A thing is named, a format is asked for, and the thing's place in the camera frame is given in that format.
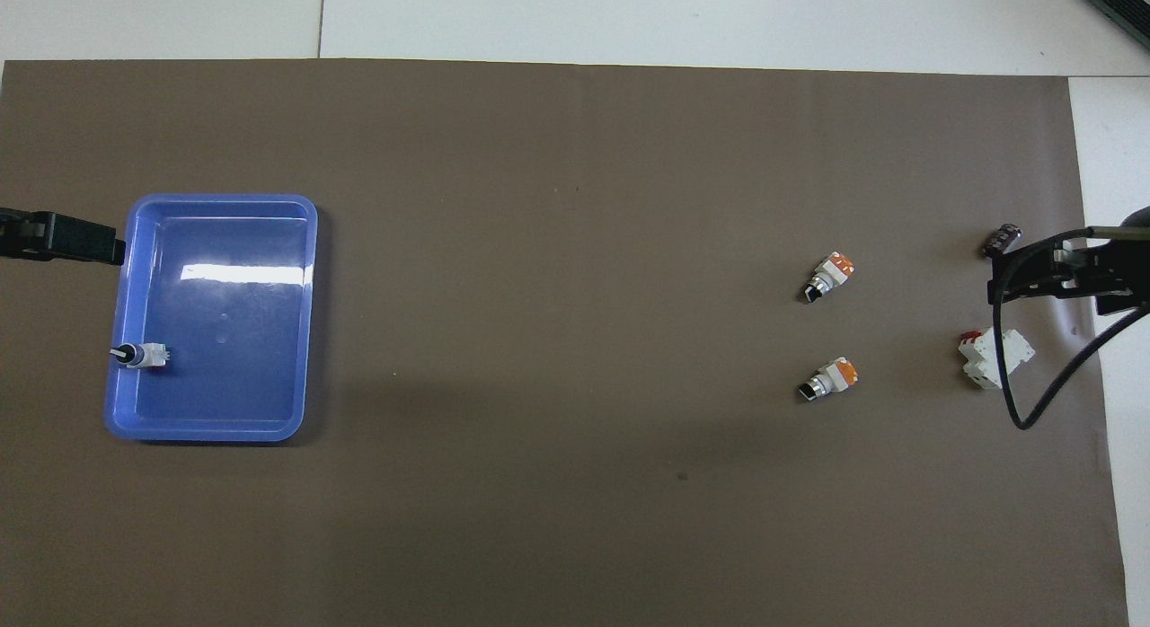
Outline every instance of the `brown mat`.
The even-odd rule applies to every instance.
[[[301,193],[322,258],[274,448],[110,436],[117,269],[0,261],[0,617],[1124,625],[1096,361],[1022,434],[956,351],[1078,184],[1059,78],[9,62],[7,206]],[[1010,308],[1032,404],[1087,307]]]

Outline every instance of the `orange and white connector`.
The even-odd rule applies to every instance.
[[[803,289],[803,297],[806,298],[807,304],[813,304],[815,299],[830,292],[831,289],[846,283],[846,280],[851,278],[853,274],[854,263],[845,254],[831,252],[814,268],[814,276]]]
[[[814,377],[800,384],[798,392],[807,400],[814,400],[836,391],[846,391],[858,381],[859,374],[854,370],[854,365],[846,358],[835,358],[822,365]]]
[[[998,377],[998,358],[995,357],[995,331],[992,328],[964,332],[958,343],[958,352],[966,358],[963,372],[982,389],[1002,389]],[[1014,329],[1003,331],[1003,355],[1006,358],[1006,373],[1012,373],[1022,362],[1034,357],[1034,349]]]

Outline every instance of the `blue tray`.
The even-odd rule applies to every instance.
[[[319,215],[299,196],[154,194],[128,216],[112,344],[168,345],[168,366],[109,359],[121,438],[283,441],[304,420]]]

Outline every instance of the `black cable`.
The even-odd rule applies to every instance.
[[[1019,270],[1019,267],[1021,267],[1027,259],[1030,259],[1032,257],[1038,254],[1040,252],[1056,247],[1064,240],[1071,240],[1075,238],[1090,238],[1092,237],[1092,235],[1094,235],[1094,229],[1083,228],[1080,230],[1071,230],[1068,232],[1055,235],[1050,238],[1040,240],[1038,243],[1035,243],[1022,250],[1019,250],[1018,254],[1014,255],[1013,259],[1011,259],[1011,262],[1006,263],[1006,266],[1003,267],[1003,272],[998,276],[998,284],[995,286],[995,292],[992,298],[995,358],[998,360],[998,377],[1003,384],[1003,398],[1006,400],[1006,411],[1010,412],[1010,419],[1014,423],[1014,427],[1018,427],[1021,430],[1030,429],[1032,427],[1034,427],[1034,423],[1037,422],[1038,418],[1042,416],[1042,413],[1046,411],[1046,407],[1055,399],[1055,396],[1058,395],[1058,391],[1063,388],[1064,384],[1066,384],[1066,382],[1071,379],[1072,375],[1074,375],[1076,369],[1079,369],[1079,367],[1084,361],[1089,360],[1091,355],[1097,353],[1098,350],[1102,349],[1104,344],[1113,339],[1113,337],[1117,336],[1118,332],[1121,332],[1134,322],[1150,314],[1150,305],[1142,306],[1136,311],[1134,311],[1133,313],[1130,313],[1129,315],[1126,315],[1121,320],[1118,320],[1118,322],[1114,323],[1112,327],[1105,329],[1105,331],[1102,335],[1090,341],[1089,344],[1084,345],[1084,347],[1081,349],[1081,351],[1079,351],[1076,355],[1074,355],[1074,358],[1072,358],[1071,361],[1068,361],[1067,365],[1063,367],[1063,370],[1058,374],[1058,376],[1050,382],[1050,385],[1046,388],[1046,391],[1043,392],[1042,398],[1038,399],[1038,404],[1034,406],[1034,410],[1029,413],[1029,415],[1026,416],[1026,420],[1019,418],[1018,406],[1014,405],[1014,395],[1013,392],[1011,392],[1010,389],[1010,374],[1006,373],[1006,351],[1005,347],[1003,346],[1003,339],[1002,339],[1003,337],[1002,306],[1003,306],[1003,299],[1006,297],[1006,284],[1010,283],[1010,278],[1014,276],[1014,273]]]

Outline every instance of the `white panel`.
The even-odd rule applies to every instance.
[[[1086,0],[325,0],[322,55],[1148,75]]]
[[[0,0],[0,60],[315,56],[320,6],[320,0]]]
[[[1071,104],[1087,224],[1150,206],[1150,78],[1074,78]],[[1096,318],[1106,328],[1117,316]],[[1130,625],[1150,625],[1150,321],[1102,350],[1110,462]]]

